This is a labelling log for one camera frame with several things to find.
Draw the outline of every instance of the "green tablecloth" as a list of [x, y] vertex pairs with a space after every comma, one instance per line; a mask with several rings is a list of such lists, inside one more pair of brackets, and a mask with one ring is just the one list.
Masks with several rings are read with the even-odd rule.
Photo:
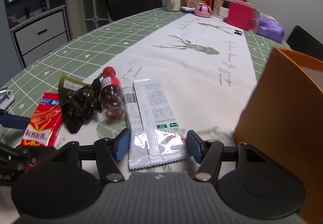
[[[183, 15], [182, 12], [168, 12], [163, 8], [143, 12], [100, 27], [60, 46], [5, 84], [15, 94], [15, 101], [7, 111], [31, 117], [44, 92], [57, 93], [62, 75], [84, 80], [127, 47]], [[260, 79], [271, 48], [289, 48], [285, 42], [279, 44], [252, 31], [246, 31], [245, 37], [257, 80]], [[14, 146], [23, 133], [23, 130], [0, 126], [0, 141]]]

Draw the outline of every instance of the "purple package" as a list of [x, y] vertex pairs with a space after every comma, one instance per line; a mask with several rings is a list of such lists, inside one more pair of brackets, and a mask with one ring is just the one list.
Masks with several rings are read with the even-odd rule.
[[272, 39], [278, 43], [282, 43], [285, 34], [278, 22], [264, 13], [260, 13], [259, 18], [254, 18], [252, 30], [255, 34]]

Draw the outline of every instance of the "black chair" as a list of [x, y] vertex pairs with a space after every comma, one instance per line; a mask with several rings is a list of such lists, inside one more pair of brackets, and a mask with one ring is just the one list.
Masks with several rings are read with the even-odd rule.
[[300, 26], [296, 26], [293, 29], [286, 42], [294, 51], [302, 52], [316, 59], [323, 60], [323, 44]]
[[163, 6], [162, 0], [106, 0], [106, 3], [113, 21]]

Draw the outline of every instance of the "pink container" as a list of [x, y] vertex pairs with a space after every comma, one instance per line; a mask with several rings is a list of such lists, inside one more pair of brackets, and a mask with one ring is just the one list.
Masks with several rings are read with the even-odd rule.
[[194, 14], [196, 16], [205, 17], [205, 18], [210, 18], [211, 13], [212, 13], [211, 8], [208, 5], [203, 3], [198, 4], [194, 10]]

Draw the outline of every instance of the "black circular pad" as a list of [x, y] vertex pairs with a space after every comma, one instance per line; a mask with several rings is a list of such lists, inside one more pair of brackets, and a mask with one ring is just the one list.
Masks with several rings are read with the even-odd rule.
[[259, 220], [283, 218], [301, 208], [305, 189], [297, 177], [281, 166], [251, 164], [219, 180], [218, 194], [229, 207]]
[[89, 207], [99, 196], [99, 181], [66, 163], [49, 162], [19, 177], [11, 190], [20, 213], [40, 219], [58, 218]]

